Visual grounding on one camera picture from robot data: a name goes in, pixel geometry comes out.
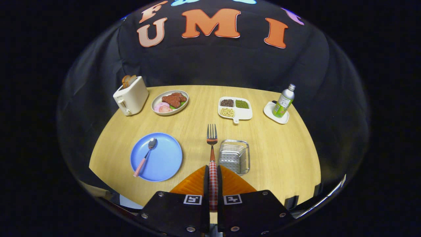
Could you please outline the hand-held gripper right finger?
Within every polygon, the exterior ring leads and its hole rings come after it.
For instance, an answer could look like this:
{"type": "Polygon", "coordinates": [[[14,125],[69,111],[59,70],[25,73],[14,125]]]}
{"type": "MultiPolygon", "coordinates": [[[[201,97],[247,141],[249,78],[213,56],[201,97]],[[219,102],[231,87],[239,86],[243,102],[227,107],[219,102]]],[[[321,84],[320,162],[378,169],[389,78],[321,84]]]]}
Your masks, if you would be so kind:
{"type": "Polygon", "coordinates": [[[221,166],[217,175],[217,224],[224,237],[275,237],[295,224],[296,219],[270,190],[224,195],[227,182],[223,181],[221,166]]]}

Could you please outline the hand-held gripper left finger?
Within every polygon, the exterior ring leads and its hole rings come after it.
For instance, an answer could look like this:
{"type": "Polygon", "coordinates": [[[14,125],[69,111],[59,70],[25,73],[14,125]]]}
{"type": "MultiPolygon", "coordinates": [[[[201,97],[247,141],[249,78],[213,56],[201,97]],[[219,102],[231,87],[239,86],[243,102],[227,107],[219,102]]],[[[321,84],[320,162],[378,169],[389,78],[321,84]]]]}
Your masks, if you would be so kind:
{"type": "Polygon", "coordinates": [[[204,237],[210,228],[209,167],[203,168],[201,195],[156,192],[136,217],[159,237],[204,237]]]}

